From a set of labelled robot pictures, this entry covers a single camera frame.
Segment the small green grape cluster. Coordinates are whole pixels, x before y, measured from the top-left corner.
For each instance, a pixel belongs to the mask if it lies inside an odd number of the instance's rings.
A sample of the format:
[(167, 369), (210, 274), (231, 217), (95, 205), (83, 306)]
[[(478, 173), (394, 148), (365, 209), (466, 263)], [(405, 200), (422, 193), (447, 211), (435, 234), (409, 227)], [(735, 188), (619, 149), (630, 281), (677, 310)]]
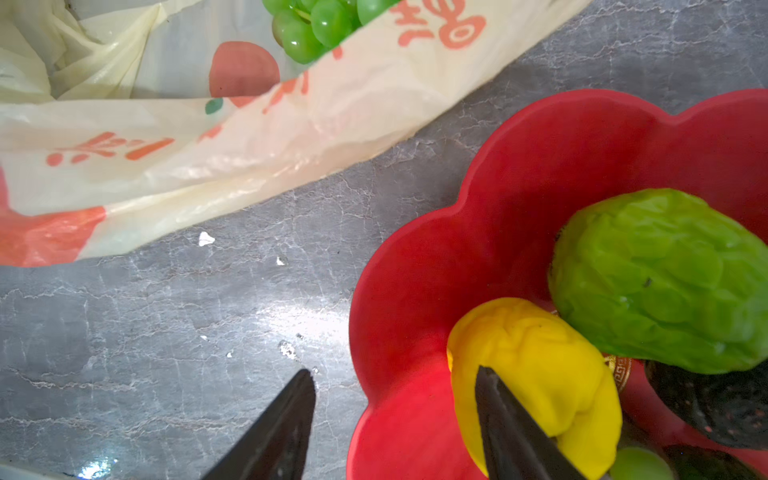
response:
[(674, 480), (669, 464), (658, 454), (639, 447), (620, 449), (609, 470), (612, 480)]

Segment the red flower-shaped plastic bowl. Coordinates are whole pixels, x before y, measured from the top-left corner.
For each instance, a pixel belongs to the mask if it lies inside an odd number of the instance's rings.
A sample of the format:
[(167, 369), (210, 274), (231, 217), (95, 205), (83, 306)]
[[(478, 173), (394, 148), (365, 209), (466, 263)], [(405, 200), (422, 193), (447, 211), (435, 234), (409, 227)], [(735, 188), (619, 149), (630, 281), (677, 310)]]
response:
[(678, 115), (610, 90), (526, 107), (481, 147), (457, 202), (376, 251), (355, 289), (349, 343), (368, 405), (350, 479), (477, 479), (455, 418), (446, 344), (500, 297), (550, 308), (557, 232), (579, 209), (644, 188), (706, 200), (767, 234), (767, 93), (723, 94)]

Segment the dark green fake fruit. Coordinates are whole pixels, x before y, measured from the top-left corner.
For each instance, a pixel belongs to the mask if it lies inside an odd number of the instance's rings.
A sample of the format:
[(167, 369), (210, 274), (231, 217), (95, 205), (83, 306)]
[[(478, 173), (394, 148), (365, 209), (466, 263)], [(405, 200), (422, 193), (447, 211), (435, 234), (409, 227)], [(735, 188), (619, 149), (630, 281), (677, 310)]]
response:
[(736, 457), (690, 445), (663, 448), (680, 480), (766, 480), (767, 477)]

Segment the dark brown fake fruit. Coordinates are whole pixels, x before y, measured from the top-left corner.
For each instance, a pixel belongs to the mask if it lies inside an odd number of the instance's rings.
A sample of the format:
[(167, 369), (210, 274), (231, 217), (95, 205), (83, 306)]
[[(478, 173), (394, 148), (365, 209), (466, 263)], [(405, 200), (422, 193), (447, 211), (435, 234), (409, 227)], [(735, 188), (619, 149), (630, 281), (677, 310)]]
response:
[(646, 378), (664, 405), (708, 439), (726, 447), (767, 448), (767, 363), (704, 375), (647, 362)]

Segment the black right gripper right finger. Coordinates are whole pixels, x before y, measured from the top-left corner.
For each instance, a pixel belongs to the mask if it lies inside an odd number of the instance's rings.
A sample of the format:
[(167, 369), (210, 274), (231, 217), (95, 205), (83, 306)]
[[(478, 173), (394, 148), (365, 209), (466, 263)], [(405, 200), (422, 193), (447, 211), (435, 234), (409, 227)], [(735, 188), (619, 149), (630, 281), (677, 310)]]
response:
[(478, 368), (475, 398), (490, 479), (584, 480), (493, 369)]

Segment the pale yellow plastic bag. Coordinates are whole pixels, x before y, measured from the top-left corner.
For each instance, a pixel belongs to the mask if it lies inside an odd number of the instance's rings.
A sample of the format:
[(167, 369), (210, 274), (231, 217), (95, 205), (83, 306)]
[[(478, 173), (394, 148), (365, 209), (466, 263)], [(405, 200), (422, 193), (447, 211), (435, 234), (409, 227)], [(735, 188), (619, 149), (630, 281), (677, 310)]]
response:
[(123, 254), (375, 157), (584, 8), (398, 1), (303, 65), (262, 1), (5, 1), (1, 262)]

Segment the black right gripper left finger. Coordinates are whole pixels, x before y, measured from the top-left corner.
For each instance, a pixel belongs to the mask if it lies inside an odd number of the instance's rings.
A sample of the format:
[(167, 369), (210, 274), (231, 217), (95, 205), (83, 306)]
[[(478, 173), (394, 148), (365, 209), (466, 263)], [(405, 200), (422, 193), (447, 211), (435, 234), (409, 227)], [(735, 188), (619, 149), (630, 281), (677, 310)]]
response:
[(202, 478), (300, 480), (316, 405), (314, 379), (299, 370), (238, 442)]

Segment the yellow fake lemon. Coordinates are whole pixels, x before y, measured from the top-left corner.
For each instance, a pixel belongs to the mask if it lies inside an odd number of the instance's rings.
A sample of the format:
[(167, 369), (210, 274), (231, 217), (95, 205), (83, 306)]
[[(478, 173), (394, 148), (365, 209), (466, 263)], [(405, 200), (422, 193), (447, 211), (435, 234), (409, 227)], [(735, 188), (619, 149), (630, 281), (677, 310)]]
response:
[(561, 453), (588, 479), (613, 465), (622, 411), (601, 352), (560, 317), (518, 298), (471, 310), (453, 327), (447, 358), (465, 447), (487, 469), (475, 398), (480, 367), (493, 369)]

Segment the green fake grape bunch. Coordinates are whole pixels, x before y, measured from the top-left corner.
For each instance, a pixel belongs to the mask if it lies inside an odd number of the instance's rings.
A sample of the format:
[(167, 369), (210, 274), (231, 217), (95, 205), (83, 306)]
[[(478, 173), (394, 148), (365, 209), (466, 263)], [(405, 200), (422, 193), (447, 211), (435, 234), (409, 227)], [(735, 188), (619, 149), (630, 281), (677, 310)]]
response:
[(310, 64), (337, 48), (395, 0), (263, 0), (272, 16), (272, 34), (286, 55)]

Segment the bright green fake fruit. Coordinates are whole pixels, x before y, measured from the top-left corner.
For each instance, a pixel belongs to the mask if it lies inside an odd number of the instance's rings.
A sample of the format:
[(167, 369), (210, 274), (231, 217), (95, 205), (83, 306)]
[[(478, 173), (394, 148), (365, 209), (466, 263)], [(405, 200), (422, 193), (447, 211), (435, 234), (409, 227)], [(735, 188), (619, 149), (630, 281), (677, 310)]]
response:
[(767, 247), (704, 200), (646, 189), (577, 211), (556, 237), (559, 315), (603, 352), (699, 374), (767, 357)]

